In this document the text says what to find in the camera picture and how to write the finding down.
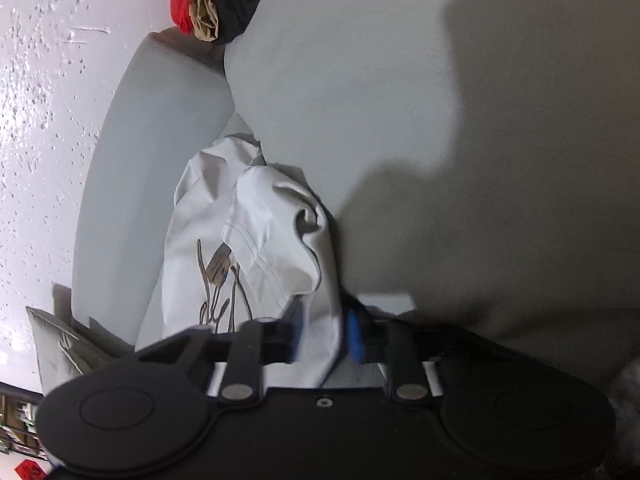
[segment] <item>white wall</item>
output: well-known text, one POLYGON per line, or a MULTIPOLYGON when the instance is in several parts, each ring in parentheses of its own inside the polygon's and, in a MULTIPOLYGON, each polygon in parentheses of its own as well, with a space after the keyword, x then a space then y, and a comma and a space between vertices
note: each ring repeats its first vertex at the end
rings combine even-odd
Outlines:
POLYGON ((136 47, 169 0, 0 0, 0 381, 40 391, 24 307, 71 285, 82 189, 136 47))

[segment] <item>couch cushion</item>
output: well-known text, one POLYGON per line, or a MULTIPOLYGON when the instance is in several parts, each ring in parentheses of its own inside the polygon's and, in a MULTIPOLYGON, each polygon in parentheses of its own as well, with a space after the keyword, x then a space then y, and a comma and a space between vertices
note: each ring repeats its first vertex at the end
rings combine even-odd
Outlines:
POLYGON ((268 163, 408 292, 591 381, 640 330, 640 0, 261 0, 228 46, 268 163))

